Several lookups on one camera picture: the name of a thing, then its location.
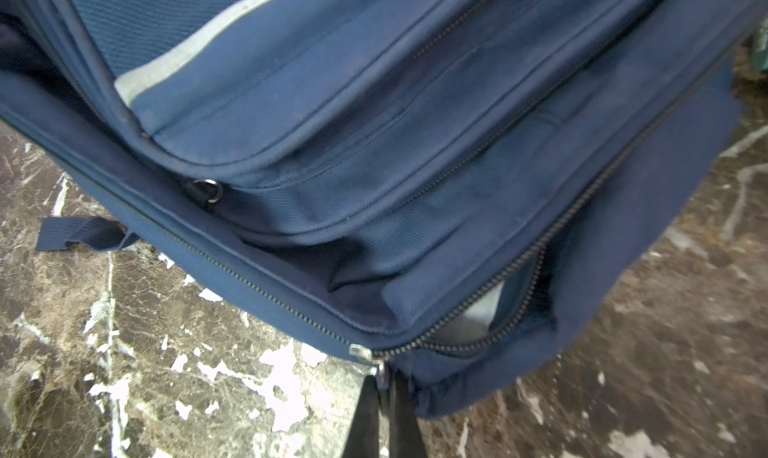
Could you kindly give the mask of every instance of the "marble surface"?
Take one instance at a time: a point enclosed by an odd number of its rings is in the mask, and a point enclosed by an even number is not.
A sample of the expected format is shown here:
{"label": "marble surface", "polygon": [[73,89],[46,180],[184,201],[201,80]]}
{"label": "marble surface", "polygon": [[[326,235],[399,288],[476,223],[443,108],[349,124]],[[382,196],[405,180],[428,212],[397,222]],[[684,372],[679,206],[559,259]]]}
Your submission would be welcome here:
{"label": "marble surface", "polygon": [[[431,456],[768,456],[768,92],[571,348],[442,420]],[[108,216],[0,123],[0,455],[338,456],[365,372],[205,292],[151,246],[33,252]]]}

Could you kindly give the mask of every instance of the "backpack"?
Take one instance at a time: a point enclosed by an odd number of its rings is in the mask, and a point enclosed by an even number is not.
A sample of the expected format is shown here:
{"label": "backpack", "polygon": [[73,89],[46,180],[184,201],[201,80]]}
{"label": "backpack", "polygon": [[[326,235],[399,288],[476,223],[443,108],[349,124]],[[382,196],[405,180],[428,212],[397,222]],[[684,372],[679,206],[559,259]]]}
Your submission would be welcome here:
{"label": "backpack", "polygon": [[411,410],[556,355],[681,210],[767,2],[0,0],[0,118],[120,220],[39,251],[150,242],[375,368],[345,456],[375,403],[418,456]]}

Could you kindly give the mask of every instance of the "blue fabric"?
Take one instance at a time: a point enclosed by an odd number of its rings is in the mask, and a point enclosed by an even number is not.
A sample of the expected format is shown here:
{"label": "blue fabric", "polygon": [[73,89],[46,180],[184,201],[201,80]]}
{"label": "blue fabric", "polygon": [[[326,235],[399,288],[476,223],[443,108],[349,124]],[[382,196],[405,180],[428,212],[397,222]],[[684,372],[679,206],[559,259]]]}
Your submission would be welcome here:
{"label": "blue fabric", "polygon": [[48,217],[40,226],[38,252],[61,252],[73,244],[84,244],[96,252],[112,252],[131,246],[139,240],[136,233],[126,232],[119,223],[100,217]]}
{"label": "blue fabric", "polygon": [[157,58],[239,0],[72,0],[116,76]]}

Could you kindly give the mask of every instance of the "zipper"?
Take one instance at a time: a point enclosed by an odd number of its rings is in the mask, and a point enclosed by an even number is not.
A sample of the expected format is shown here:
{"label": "zipper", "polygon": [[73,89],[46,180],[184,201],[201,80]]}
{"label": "zipper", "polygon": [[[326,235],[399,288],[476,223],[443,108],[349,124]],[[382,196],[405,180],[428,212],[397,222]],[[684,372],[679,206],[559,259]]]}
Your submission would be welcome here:
{"label": "zipper", "polygon": [[436,350],[436,351],[446,351],[446,352],[463,352],[463,351],[470,351],[470,350],[479,350],[483,347],[493,346],[497,342],[499,342],[504,336],[509,335],[514,328],[517,326],[517,324],[522,320],[524,313],[528,306],[530,305],[531,298],[532,298],[532,290],[529,289],[529,292],[531,292],[531,297],[529,298],[526,295],[526,299],[524,300],[524,309],[522,311],[518,310],[518,312],[515,314],[513,319],[508,322],[502,330],[500,330],[497,334],[494,334],[491,337],[487,337],[485,339],[481,339],[476,342],[472,342],[470,344],[466,345],[439,345],[434,343],[429,343],[428,339],[433,336],[438,330],[445,327],[449,322],[456,319],[460,314],[464,313],[464,311],[472,306],[477,300],[485,296],[487,292],[489,292],[491,289],[493,289],[496,285],[501,283],[502,281],[509,278],[515,271],[519,270],[524,264],[529,262],[536,254],[543,255],[542,251],[546,247],[547,243],[552,240],[552,238],[559,233],[563,228],[565,228],[565,225],[568,224],[573,216],[576,215],[591,199],[597,192],[600,190],[600,188],[603,186],[603,184],[606,183],[607,180],[611,176],[613,176],[614,173],[618,170],[619,166],[624,163],[624,161],[632,154],[632,152],[640,146],[640,144],[653,132],[656,131],[656,129],[663,123],[672,113],[674,113],[677,108],[684,103],[694,92],[696,92],[701,85],[706,81],[707,78],[710,77],[712,72],[717,69],[717,67],[721,64],[723,59],[727,57],[733,48],[740,43],[744,37],[748,34],[744,33],[739,36],[739,38],[731,43],[732,46],[728,46],[725,51],[723,51],[721,54],[717,56],[715,60],[712,61],[708,65],[708,67],[702,71],[696,78],[694,82],[688,85],[688,87],[677,96],[677,98],[665,109],[662,111],[661,114],[659,114],[651,123],[649,123],[647,126],[643,128],[641,132],[639,132],[632,140],[624,146],[624,148],[617,154],[610,162],[607,164],[600,173],[592,180],[592,182],[579,194],[579,196],[576,197],[576,199],[571,203],[571,205],[563,212],[550,226],[547,228],[542,234],[539,235],[539,237],[530,245],[528,248],[525,249],[519,256],[517,256],[512,262],[507,264],[501,271],[496,273],[496,275],[486,282],[483,286],[475,290],[472,295],[469,296],[469,298],[465,299],[463,302],[461,302],[456,308],[451,310],[445,317],[441,318],[437,323],[435,323],[433,326],[431,326],[424,334],[419,336],[418,338],[415,338],[412,341],[409,341],[407,344],[394,347],[394,348],[387,348],[383,350],[370,350],[368,348],[365,348],[361,345],[353,345],[355,348],[354,350],[350,348],[350,354],[355,357],[360,357],[369,361],[370,363],[379,363],[381,361],[387,361],[395,356],[404,354],[409,352],[410,350],[414,350],[416,348],[426,348],[430,350]]}

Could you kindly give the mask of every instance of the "d-ring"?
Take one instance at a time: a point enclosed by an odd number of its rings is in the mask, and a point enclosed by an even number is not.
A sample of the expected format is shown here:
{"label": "d-ring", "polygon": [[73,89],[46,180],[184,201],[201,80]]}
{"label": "d-ring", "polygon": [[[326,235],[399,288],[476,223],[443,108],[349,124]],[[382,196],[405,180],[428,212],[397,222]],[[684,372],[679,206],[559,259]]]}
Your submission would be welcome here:
{"label": "d-ring", "polygon": [[222,186],[220,183],[218,183],[215,180],[205,179],[205,180],[194,180],[192,184],[210,184],[214,188],[216,188],[216,194],[213,198],[210,198],[208,200],[208,204],[216,204],[224,197],[224,186]]}

